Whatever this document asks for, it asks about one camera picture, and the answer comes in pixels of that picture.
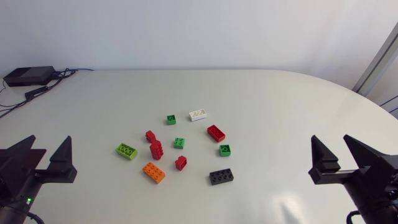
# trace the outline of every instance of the black cable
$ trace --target black cable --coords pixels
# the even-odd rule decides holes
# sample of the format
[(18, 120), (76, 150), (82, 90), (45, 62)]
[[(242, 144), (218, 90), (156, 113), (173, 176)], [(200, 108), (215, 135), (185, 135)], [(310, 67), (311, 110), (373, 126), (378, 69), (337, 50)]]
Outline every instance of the black cable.
[(353, 217), (354, 215), (359, 215), (359, 211), (352, 211), (347, 215), (347, 224), (353, 224), (351, 217)]
[[(91, 69), (87, 69), (87, 68), (79, 68), (79, 69), (80, 69), (80, 70), (91, 70)], [(3, 113), (2, 115), (0, 115), (0, 119), (3, 118), (5, 115), (9, 114), (11, 111), (13, 111), (13, 110), (15, 110), (15, 109), (17, 109), (17, 108), (20, 108), (21, 106), (24, 106), (26, 103), (28, 103), (28, 102), (30, 102), (30, 101), (36, 99), (37, 97), (43, 95), (44, 93), (47, 93), (47, 92), (50, 91), (52, 88), (54, 88), (55, 86), (57, 86), (64, 78), (70, 77), (71, 75), (75, 74), (77, 71), (78, 71), (78, 69), (69, 69), (69, 68), (66, 68), (66, 69), (65, 69), (64, 71), (62, 71), (62, 72), (55, 72), (56, 77), (57, 77), (56, 79), (58, 79), (58, 80), (57, 80), (57, 82), (55, 82), (52, 86), (48, 86), (48, 89), (47, 89), (46, 91), (43, 91), (42, 93), (39, 93), (39, 94), (37, 94), (37, 95), (34, 95), (34, 96), (32, 96), (31, 98), (29, 98), (29, 99), (27, 99), (27, 100), (24, 100), (24, 101), (22, 101), (22, 102), (20, 102), (20, 103), (17, 103), (17, 104), (15, 104), (15, 105), (10, 105), (10, 106), (3, 106), (3, 105), (0, 105), (0, 106), (3, 106), (3, 107), (12, 107), (12, 106), (13, 106), (12, 108), (0, 110), (0, 112), (7, 111), (7, 112)]]
[(28, 212), (27, 216), (31, 219), (31, 220), (35, 220), (37, 222), (37, 224), (44, 224), (43, 219), (41, 219), (40, 217), (38, 217), (37, 215)]
[(395, 96), (395, 97), (391, 98), (390, 100), (387, 100), (386, 102), (382, 103), (380, 106), (385, 105), (386, 103), (390, 102), (391, 100), (393, 100), (393, 99), (395, 99), (395, 98), (397, 98), (397, 97), (398, 97), (398, 96)]
[(392, 113), (392, 112), (394, 112), (394, 111), (396, 111), (396, 110), (398, 110), (398, 108), (393, 109), (393, 110), (390, 111), (389, 113)]
[(6, 86), (4, 85), (4, 80), (2, 80), (2, 89), (0, 90), (0, 93), (3, 91), (3, 90), (5, 90), (6, 89)]

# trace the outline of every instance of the power adapter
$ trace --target power adapter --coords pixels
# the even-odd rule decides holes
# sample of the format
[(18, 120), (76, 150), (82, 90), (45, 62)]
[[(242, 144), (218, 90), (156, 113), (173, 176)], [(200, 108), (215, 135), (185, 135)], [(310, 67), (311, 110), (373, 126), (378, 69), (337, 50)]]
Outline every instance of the power adapter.
[(3, 80), (9, 86), (47, 85), (55, 72), (53, 66), (17, 68)]

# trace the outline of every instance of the green lego brick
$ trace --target green lego brick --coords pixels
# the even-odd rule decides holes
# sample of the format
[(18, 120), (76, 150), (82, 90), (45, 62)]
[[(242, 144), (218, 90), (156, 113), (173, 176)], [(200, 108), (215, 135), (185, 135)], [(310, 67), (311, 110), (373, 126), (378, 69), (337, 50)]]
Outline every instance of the green lego brick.
[(138, 151), (124, 143), (120, 144), (120, 146), (118, 146), (116, 148), (116, 152), (118, 152), (120, 155), (128, 158), (129, 160), (132, 160), (133, 158), (135, 158), (135, 156), (137, 155)]
[(175, 124), (177, 121), (175, 120), (175, 116), (174, 115), (168, 115), (167, 116), (167, 124)]
[(229, 145), (220, 145), (220, 155), (221, 156), (231, 155), (231, 149), (229, 148)]
[(185, 139), (175, 138), (174, 148), (176, 149), (184, 149)]

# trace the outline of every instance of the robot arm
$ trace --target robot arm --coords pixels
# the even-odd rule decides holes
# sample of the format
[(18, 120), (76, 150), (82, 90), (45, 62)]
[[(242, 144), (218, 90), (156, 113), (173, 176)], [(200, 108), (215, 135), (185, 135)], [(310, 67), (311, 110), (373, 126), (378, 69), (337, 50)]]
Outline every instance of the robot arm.
[(345, 135), (344, 140), (359, 169), (340, 170), (338, 158), (312, 136), (315, 184), (343, 184), (367, 224), (398, 223), (398, 155), (386, 155)]

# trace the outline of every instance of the table surface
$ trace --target table surface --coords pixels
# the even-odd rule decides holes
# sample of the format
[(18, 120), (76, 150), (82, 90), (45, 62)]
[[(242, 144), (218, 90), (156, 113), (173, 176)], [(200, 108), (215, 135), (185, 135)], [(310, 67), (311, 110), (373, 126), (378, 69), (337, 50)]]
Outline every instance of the table surface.
[[(36, 88), (14, 87), (0, 104)], [(204, 108), (208, 117), (190, 122)], [(175, 114), (176, 125), (166, 116)], [(217, 125), (221, 143), (206, 132)], [(356, 164), (349, 134), (397, 154), (398, 122), (371, 101), (319, 78), (275, 70), (81, 71), (50, 93), (0, 119), (0, 147), (34, 134), (49, 158), (70, 135), (73, 184), (45, 184), (31, 212), (46, 223), (345, 223), (356, 207), (342, 185), (314, 185), (310, 138), (316, 134), (340, 159)], [(153, 160), (145, 132), (162, 141)], [(174, 149), (175, 138), (184, 149)], [(138, 150), (129, 161), (121, 143)], [(232, 154), (220, 157), (218, 146)], [(183, 171), (178, 156), (187, 157)], [(155, 184), (142, 168), (153, 162), (166, 178)], [(231, 168), (234, 180), (210, 185), (209, 172)], [(361, 217), (353, 218), (363, 223)]]

